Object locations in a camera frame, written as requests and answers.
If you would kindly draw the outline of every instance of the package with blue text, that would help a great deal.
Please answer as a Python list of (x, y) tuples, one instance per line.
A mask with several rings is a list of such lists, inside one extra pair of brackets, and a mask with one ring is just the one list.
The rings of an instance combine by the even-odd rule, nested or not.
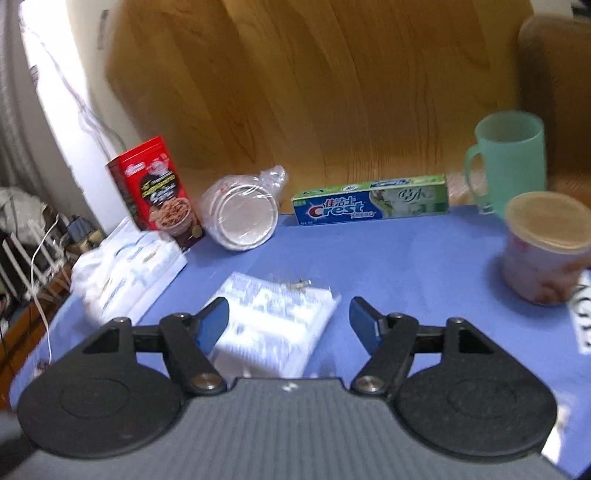
[(291, 199), (300, 225), (437, 215), (449, 211), (444, 175), (307, 190)]

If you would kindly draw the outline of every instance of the white plastic package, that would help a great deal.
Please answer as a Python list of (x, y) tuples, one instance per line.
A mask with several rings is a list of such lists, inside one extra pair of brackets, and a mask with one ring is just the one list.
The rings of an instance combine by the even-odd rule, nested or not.
[(262, 245), (275, 232), (277, 200), (287, 180), (280, 166), (258, 177), (230, 175), (218, 180), (199, 202), (203, 226), (228, 250), (244, 251)]
[(228, 382), (300, 378), (340, 301), (330, 290), (290, 288), (240, 273), (211, 300), (216, 297), (228, 300), (230, 318), (210, 360)]
[(157, 231), (141, 232), (129, 218), (72, 268), (72, 293), (97, 325), (128, 317), (135, 325), (187, 264), (178, 244)]

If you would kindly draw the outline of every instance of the blue table surface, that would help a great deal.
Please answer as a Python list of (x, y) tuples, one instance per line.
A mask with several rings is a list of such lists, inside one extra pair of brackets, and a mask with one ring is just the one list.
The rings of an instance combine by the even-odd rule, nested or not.
[[(502, 281), (503, 222), (457, 207), (448, 215), (297, 226), (284, 215), (275, 235), (252, 251), (233, 253), (205, 238), (187, 252), (187, 266), (142, 318), (151, 325), (174, 312), (195, 313), (234, 271), (266, 280), (312, 279), (342, 295), (305, 375), (333, 374), (348, 385), (368, 360), (348, 321), (350, 300), (362, 296), (380, 312), (404, 312), (422, 325), (464, 317), (519, 359), (571, 405), (559, 467), (576, 476), (591, 463), (591, 356), (579, 354), (566, 307), (541, 307), (518, 298)], [(54, 359), (94, 328), (80, 299), (71, 297), (51, 324)], [(13, 406), (30, 381), (42, 340), (12, 384)], [(161, 357), (138, 360), (165, 372)], [(435, 364), (419, 355), (413, 371)]]

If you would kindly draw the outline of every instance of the round container with beige lid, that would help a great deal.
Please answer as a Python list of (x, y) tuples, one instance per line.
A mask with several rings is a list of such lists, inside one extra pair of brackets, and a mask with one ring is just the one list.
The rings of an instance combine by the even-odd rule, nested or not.
[(567, 195), (524, 193), (507, 204), (503, 276), (526, 300), (567, 301), (589, 266), (591, 210)]

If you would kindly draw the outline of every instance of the red food package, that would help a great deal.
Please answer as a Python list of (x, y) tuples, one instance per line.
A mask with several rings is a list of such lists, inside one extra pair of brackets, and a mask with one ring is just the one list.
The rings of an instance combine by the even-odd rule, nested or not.
[(109, 162), (109, 170), (140, 228), (160, 230), (186, 249), (203, 229), (161, 137)]

